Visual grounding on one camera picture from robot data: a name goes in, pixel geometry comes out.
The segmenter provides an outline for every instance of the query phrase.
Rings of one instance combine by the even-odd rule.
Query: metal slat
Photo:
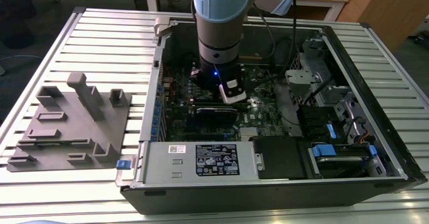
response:
[[[342,46],[347,48],[355,48],[355,49],[376,49],[378,47],[374,43],[364,43],[364,42],[340,42]]]
[[[347,30],[333,30],[336,36],[355,36],[355,37],[367,37],[364,31],[347,31]]]
[[[423,104],[418,99],[376,99],[382,108],[423,108]]]
[[[427,130],[429,131],[429,120],[391,120],[391,124],[396,131],[407,130]]]
[[[354,49],[354,48],[346,48],[346,52],[348,53],[350,56],[356,55],[356,56],[383,56],[382,52],[371,49]]]
[[[383,112],[386,114],[415,114],[415,115],[426,115],[429,114],[429,111],[426,109],[411,109],[411,108],[398,108],[398,109],[394,109],[394,108],[386,108],[383,109]]]
[[[368,36],[366,37],[351,37],[351,36],[338,36],[340,42],[355,42],[355,43],[372,43]]]
[[[84,38],[114,38],[114,39],[153,39],[153,33],[144,32],[100,32],[100,31],[73,31],[72,37]]]
[[[429,131],[427,132],[400,132],[398,131],[402,141],[406,144],[410,143],[429,143]]]
[[[424,119],[429,120],[429,114],[386,114],[390,120],[396,119],[407,119],[407,120],[415,120],[415,119]]]
[[[420,144],[407,143],[406,148],[410,152],[429,151],[429,142]]]
[[[45,81],[65,82],[69,72],[49,72]],[[132,73],[85,73],[86,82],[121,82],[121,83],[145,83],[148,84],[149,74]]]
[[[416,162],[416,165],[419,166],[422,172],[429,172],[429,158],[416,158],[414,157],[414,160]]]
[[[371,92],[376,98],[416,98],[410,89],[371,89]]]
[[[78,23],[74,27],[74,30],[153,33],[153,26],[118,26],[118,25],[108,25],[108,24]]]
[[[92,54],[126,54],[126,55],[153,55],[153,48],[142,47],[101,47],[101,46],[64,46],[62,53],[92,53]]]
[[[97,62],[97,63],[152,63],[152,56],[126,56],[126,55],[102,55],[102,54],[58,54],[57,61],[61,62]]]
[[[350,56],[354,63],[382,63],[388,64],[388,60],[384,57],[370,56]]]
[[[0,205],[18,203],[41,204],[61,201],[114,201],[124,199],[114,183],[66,184],[61,188],[52,188],[50,185],[42,184],[2,186],[0,188],[0,196]]]
[[[105,25],[125,25],[125,26],[153,26],[153,20],[129,20],[129,19],[105,19],[81,17],[78,23],[105,24]]]
[[[116,169],[9,172],[6,168],[0,168],[0,183],[3,185],[14,183],[113,181],[116,173]]]
[[[402,80],[402,77],[396,72],[367,72],[360,71],[360,75],[363,79],[391,79],[391,80]]]
[[[84,12],[82,17],[154,20],[157,16],[138,13]]]
[[[118,47],[156,47],[152,40],[129,40],[129,39],[100,39],[70,37],[68,45],[81,46],[118,46]]]
[[[50,70],[70,72],[126,72],[126,73],[149,73],[150,64],[109,64],[109,63],[86,63],[86,62],[54,62]]]
[[[359,71],[386,71],[394,72],[394,67],[390,64],[367,64],[367,63],[355,63],[354,64]]]

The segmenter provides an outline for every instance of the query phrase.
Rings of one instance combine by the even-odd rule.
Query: blue latch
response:
[[[332,145],[316,145],[311,148],[313,157],[336,156]]]
[[[117,160],[116,161],[117,170],[130,170],[130,160]]]
[[[375,146],[370,145],[370,146],[367,147],[367,150],[368,150],[370,156],[371,156],[371,157],[375,157],[375,156],[376,156]]]

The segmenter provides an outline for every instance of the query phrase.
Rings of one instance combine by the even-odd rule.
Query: wire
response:
[[[256,11],[256,13],[257,13],[257,15],[259,15],[259,17],[260,17],[260,20],[261,20],[263,24],[264,24],[265,27],[267,27],[267,31],[268,31],[269,38],[271,38],[271,42],[272,42],[271,52],[269,52],[269,54],[268,54],[265,57],[261,58],[261,60],[264,60],[264,59],[269,59],[269,58],[272,57],[272,55],[273,55],[273,52],[275,52],[275,40],[273,40],[273,36],[272,36],[272,32],[271,32],[269,25],[268,25],[268,23],[267,23],[263,15],[261,15],[259,9],[257,9],[255,3],[253,3],[253,8],[255,8],[255,11]]]
[[[303,101],[303,105],[305,105],[309,99],[323,90],[323,88],[327,86],[327,84],[332,79],[333,79],[333,76],[329,76],[329,78],[324,82],[321,82],[320,86],[316,88],[316,90],[309,94],[309,96]]]
[[[271,81],[276,78],[284,77],[284,72],[287,70],[287,64],[292,60],[292,52],[293,52],[293,47],[295,47],[295,38],[296,38],[296,18],[297,18],[297,12],[296,12],[296,0],[292,0],[293,4],[293,9],[292,9],[292,38],[291,38],[291,44],[289,44],[289,50],[288,50],[288,56],[287,56],[287,61],[283,66],[283,69],[280,73],[269,78],[265,78],[260,81],[257,81],[251,87],[248,87],[248,91],[252,91],[260,84],[263,84],[267,81]]]
[[[3,57],[3,58],[0,59],[0,61],[6,60],[6,59],[9,59],[9,58],[37,58],[37,59],[42,60],[42,58],[38,57],[38,56],[33,56],[33,55],[15,55],[15,56]]]
[[[291,125],[296,125],[296,126],[300,127],[299,124],[295,124],[293,122],[291,122],[291,121],[283,116],[281,112],[279,112],[279,113],[280,113],[281,119],[283,119],[287,123],[289,123]]]
[[[297,18],[297,12],[296,12],[296,0],[292,0],[293,9],[292,9],[292,42],[289,44],[289,50],[288,50],[288,57],[285,61],[285,65],[283,66],[283,69],[280,71],[280,76],[284,76],[284,72],[287,70],[287,63],[292,60],[292,52],[293,52],[293,46],[295,46],[295,38],[296,38],[296,18]]]
[[[347,127],[347,130],[346,130],[346,135],[343,137],[343,141],[342,141],[342,145],[335,145],[335,146],[347,146],[347,145],[352,145],[351,144],[347,144],[347,138],[348,138],[348,134],[350,134],[350,131],[351,131],[351,128],[352,128],[352,124],[354,122],[360,119],[362,117],[360,116],[356,116],[354,119],[351,119],[351,123],[348,124],[348,127]]]
[[[368,136],[368,130],[367,128],[363,126],[363,124],[360,125],[362,129],[364,129],[364,134],[358,138],[356,143],[362,144],[363,139]]]

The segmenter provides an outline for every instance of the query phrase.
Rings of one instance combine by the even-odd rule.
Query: warning label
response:
[[[196,175],[239,175],[236,145],[196,145]]]

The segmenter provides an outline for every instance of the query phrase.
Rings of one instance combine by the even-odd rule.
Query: gray plastic block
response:
[[[89,89],[86,86],[86,76],[81,72],[72,72],[66,79],[66,85],[74,89],[81,105],[85,107],[93,121],[104,119],[96,97],[90,94],[90,90],[92,92],[97,92],[97,90],[93,90],[94,87]]]
[[[90,90],[90,95],[94,97],[94,101],[98,105],[102,104],[102,98],[101,95],[98,93],[98,90],[96,89],[94,86],[88,86],[89,90]]]
[[[112,107],[112,94],[98,93],[94,87],[86,87],[81,80],[85,79],[82,74],[72,75],[70,85],[80,91],[80,95],[76,92],[56,92],[54,87],[47,87],[47,89],[42,87],[38,92],[52,97],[57,106],[38,105],[23,137],[17,143],[14,155],[9,160],[7,170],[10,172],[114,168],[120,155],[130,94],[122,93],[120,89],[114,90],[117,95],[113,94],[113,96],[117,96],[116,100],[120,104]],[[93,120],[86,109],[88,105],[84,106],[82,103],[89,103],[89,108],[94,106],[98,109],[101,119]],[[39,121],[39,116],[41,119],[49,118],[46,116],[54,117],[47,121]]]
[[[98,162],[109,162],[117,160],[118,153],[112,148],[112,145],[108,144],[105,150],[98,144],[94,144],[92,156],[96,158]]]
[[[77,149],[92,149],[94,142],[92,139],[86,140],[72,140],[70,145]]]
[[[57,129],[29,130],[26,137],[30,139],[57,138],[61,132]]]
[[[7,163],[14,167],[33,167],[35,159],[30,155],[11,156]]]
[[[62,97],[62,94],[56,86],[42,87],[35,96],[39,104],[46,108],[58,107],[54,100],[56,97]]]
[[[86,153],[68,153],[66,156],[66,161],[72,165],[89,164],[92,162],[92,159]]]
[[[35,119],[42,121],[64,121],[66,119],[66,114],[64,112],[49,112],[49,113],[39,113],[35,116]]]
[[[112,107],[124,107],[128,105],[126,97],[121,89],[109,90],[108,100]]]

